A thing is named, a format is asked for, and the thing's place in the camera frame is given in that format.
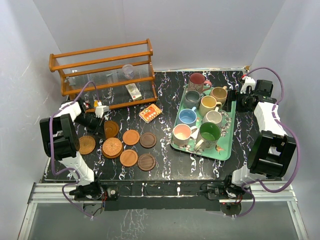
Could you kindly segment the woven rattan coaster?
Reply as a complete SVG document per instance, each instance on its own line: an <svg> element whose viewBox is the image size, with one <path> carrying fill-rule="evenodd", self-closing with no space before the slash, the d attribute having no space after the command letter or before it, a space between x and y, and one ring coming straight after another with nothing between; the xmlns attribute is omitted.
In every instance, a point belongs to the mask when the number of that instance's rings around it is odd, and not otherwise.
<svg viewBox="0 0 320 240"><path fill-rule="evenodd" d="M79 138L79 146L79 153L81 155L88 155L95 149L96 141L92 136L82 136Z"/></svg>
<svg viewBox="0 0 320 240"><path fill-rule="evenodd" d="M108 138L102 145L102 149L109 156L118 154L122 148L122 142L115 137Z"/></svg>

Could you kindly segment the orange wooden coaster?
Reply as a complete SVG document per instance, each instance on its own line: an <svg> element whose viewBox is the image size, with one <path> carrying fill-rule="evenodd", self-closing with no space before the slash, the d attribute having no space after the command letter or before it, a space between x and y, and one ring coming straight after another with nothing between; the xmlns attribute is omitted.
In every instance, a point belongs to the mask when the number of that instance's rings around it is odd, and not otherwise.
<svg viewBox="0 0 320 240"><path fill-rule="evenodd" d="M124 150L120 155L120 162L125 167L132 167L138 161L138 154L132 149Z"/></svg>
<svg viewBox="0 0 320 240"><path fill-rule="evenodd" d="M137 144L140 140L140 134L133 129L127 130L122 136L123 142L128 146Z"/></svg>

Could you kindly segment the pink mug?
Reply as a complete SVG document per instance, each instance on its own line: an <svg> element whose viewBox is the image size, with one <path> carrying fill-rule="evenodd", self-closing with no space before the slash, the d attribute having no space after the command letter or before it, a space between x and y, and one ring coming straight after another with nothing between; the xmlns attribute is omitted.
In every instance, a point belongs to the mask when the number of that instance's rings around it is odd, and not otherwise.
<svg viewBox="0 0 320 240"><path fill-rule="evenodd" d="M196 126L188 126L186 124L178 124L174 127L172 131L172 141L178 146L188 145L192 134L196 132L198 128Z"/></svg>

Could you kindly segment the yellow mug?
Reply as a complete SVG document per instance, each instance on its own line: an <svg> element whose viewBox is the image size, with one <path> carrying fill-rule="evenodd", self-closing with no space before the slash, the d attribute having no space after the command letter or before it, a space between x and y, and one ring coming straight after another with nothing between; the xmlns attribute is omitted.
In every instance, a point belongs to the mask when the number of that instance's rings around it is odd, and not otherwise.
<svg viewBox="0 0 320 240"><path fill-rule="evenodd" d="M209 111L218 111L222 105L214 97L210 95L204 96L200 101L199 114L204 117Z"/></svg>

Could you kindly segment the green floral tray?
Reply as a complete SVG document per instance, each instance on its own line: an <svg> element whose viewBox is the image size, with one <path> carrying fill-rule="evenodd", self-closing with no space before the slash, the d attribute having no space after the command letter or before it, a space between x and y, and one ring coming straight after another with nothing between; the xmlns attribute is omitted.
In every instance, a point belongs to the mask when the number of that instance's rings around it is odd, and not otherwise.
<svg viewBox="0 0 320 240"><path fill-rule="evenodd" d="M213 149L202 149L200 148L197 151L194 151L195 140L190 139L188 144L185 146L179 146L170 140L170 145L179 151L187 152L189 154L197 154L202 157L216 159L220 161L226 161L231 156L233 136L234 136L234 124L235 124L235 115L236 115L236 101L229 102L227 101L222 110L219 112L222 115L221 121L221 135L215 148Z"/></svg>

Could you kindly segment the white green small box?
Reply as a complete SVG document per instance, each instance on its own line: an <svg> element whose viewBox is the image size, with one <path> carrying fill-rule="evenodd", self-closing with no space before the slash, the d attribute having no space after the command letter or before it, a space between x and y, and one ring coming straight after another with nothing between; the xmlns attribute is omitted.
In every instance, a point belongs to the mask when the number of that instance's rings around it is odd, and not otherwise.
<svg viewBox="0 0 320 240"><path fill-rule="evenodd" d="M127 84L125 87L133 101L142 100L142 95L135 83Z"/></svg>

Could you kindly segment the yellow small block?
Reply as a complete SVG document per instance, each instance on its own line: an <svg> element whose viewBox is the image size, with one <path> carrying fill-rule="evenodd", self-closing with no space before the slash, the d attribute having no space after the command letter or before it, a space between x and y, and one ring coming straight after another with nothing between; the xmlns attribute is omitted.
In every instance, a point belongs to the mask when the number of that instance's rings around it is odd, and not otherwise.
<svg viewBox="0 0 320 240"><path fill-rule="evenodd" d="M98 106L100 106L101 105L101 102L100 101L98 101L98 100L95 100L94 101L94 107L96 108L96 107L98 107Z"/></svg>

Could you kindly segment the white beige mug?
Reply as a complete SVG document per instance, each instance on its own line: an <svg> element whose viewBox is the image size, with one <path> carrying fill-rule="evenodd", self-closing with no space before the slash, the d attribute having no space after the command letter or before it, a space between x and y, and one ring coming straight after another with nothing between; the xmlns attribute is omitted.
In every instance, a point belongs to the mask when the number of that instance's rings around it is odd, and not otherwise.
<svg viewBox="0 0 320 240"><path fill-rule="evenodd" d="M216 124L218 127L222 126L222 114L218 111L215 110L211 110L208 111L205 116L202 119L202 123L214 123Z"/></svg>

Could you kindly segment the clear plastic cup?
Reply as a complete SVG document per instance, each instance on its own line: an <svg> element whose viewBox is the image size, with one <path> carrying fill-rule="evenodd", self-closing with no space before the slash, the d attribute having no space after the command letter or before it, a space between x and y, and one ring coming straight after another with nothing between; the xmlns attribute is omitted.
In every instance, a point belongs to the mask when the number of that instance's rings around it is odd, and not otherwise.
<svg viewBox="0 0 320 240"><path fill-rule="evenodd" d="M124 76L129 79L132 80L134 78L134 67L131 64L125 64L122 67L122 71Z"/></svg>

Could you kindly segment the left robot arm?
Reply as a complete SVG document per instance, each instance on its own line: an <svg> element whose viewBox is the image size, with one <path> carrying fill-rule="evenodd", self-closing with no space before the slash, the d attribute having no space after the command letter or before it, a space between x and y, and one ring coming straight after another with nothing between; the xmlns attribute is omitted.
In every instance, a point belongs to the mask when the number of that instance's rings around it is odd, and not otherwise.
<svg viewBox="0 0 320 240"><path fill-rule="evenodd" d="M48 157L53 155L72 174L79 186L86 186L86 194L93 200L103 195L102 185L94 182L95 174L85 163L80 153L80 140L74 123L82 125L98 135L105 137L104 115L110 108L98 101L94 113L86 112L82 99L64 102L53 118L39 121L44 151Z"/></svg>

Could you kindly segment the orange patterned card pack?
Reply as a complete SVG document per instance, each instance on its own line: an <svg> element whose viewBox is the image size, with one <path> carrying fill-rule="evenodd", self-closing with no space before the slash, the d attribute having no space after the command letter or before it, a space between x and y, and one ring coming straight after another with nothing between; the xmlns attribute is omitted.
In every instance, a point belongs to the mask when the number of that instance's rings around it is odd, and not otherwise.
<svg viewBox="0 0 320 240"><path fill-rule="evenodd" d="M154 120L162 113L162 110L158 108L154 103L149 105L143 111L139 113L139 116L142 120L144 120L147 124Z"/></svg>

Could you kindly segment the dark walnut coaster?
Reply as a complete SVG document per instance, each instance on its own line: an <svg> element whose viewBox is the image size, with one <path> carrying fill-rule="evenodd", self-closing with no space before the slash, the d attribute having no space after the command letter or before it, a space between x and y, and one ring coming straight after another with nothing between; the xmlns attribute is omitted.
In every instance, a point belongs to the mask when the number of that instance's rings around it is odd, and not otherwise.
<svg viewBox="0 0 320 240"><path fill-rule="evenodd" d="M140 136L139 142L142 147L149 149L156 145L157 137L151 132L146 132Z"/></svg>
<svg viewBox="0 0 320 240"><path fill-rule="evenodd" d="M156 165L156 158L149 153L142 154L138 157L137 165L142 171L150 171Z"/></svg>

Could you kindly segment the black front base frame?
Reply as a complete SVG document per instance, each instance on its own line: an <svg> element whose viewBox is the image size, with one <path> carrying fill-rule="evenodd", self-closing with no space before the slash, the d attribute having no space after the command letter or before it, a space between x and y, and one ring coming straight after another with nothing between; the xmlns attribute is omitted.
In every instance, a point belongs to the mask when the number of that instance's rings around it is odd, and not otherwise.
<svg viewBox="0 0 320 240"><path fill-rule="evenodd" d="M205 209L219 211L223 204L241 208L252 200L250 188L224 180L125 180L98 181L77 186L69 192L76 201L99 201L105 211Z"/></svg>

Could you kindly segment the wooden shelf rack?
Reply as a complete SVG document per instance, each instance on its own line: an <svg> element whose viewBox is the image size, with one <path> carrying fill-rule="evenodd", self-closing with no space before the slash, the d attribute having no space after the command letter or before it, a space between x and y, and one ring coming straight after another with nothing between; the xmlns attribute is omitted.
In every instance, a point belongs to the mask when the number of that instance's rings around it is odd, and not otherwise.
<svg viewBox="0 0 320 240"><path fill-rule="evenodd" d="M90 102L101 100L111 109L158 100L156 76L152 64L153 48L150 39L110 46L50 54L49 69L60 76L62 96L75 99L81 90L88 93ZM134 67L133 79L127 79L123 65ZM133 101L126 85L134 83L142 100Z"/></svg>

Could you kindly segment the tan brown mug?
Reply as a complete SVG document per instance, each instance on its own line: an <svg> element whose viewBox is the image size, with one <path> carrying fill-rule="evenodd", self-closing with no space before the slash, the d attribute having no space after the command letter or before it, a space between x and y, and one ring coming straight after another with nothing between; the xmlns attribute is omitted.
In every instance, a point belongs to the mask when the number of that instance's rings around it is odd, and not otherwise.
<svg viewBox="0 0 320 240"><path fill-rule="evenodd" d="M228 96L227 86L214 87L210 91L209 95L214 97L217 102L220 102L222 105L224 105Z"/></svg>

